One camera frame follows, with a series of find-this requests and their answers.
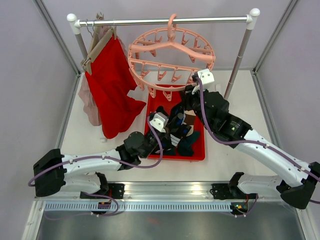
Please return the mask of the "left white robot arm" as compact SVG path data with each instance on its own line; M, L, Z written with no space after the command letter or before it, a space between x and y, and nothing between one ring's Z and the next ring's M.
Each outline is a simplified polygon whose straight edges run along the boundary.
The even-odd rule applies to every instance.
M180 140L183 120L161 113L148 116L149 131L132 132L120 146L93 155L62 154L59 148L49 150L33 165L28 186L38 198L60 194L79 194L82 198L105 198L109 184L104 171L151 169L158 166L165 150Z

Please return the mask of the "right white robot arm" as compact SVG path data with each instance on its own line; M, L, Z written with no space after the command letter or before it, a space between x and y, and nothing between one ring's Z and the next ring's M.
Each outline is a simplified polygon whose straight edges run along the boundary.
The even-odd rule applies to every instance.
M228 184L235 198L243 194L281 198L304 210L320 181L320 164L302 161L267 141L250 124L229 113L229 102L219 92L188 85L180 93L184 110L192 110L211 137L245 153L274 172L273 176L236 172Z

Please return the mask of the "pink round clip hanger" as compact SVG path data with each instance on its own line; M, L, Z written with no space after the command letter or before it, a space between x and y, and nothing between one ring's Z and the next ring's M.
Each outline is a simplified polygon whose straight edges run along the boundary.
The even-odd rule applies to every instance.
M212 70L216 61L212 45L200 34L178 27L176 17L172 14L166 27L143 33L128 47L129 71L152 98L162 92L171 101L173 92L193 83L193 74Z

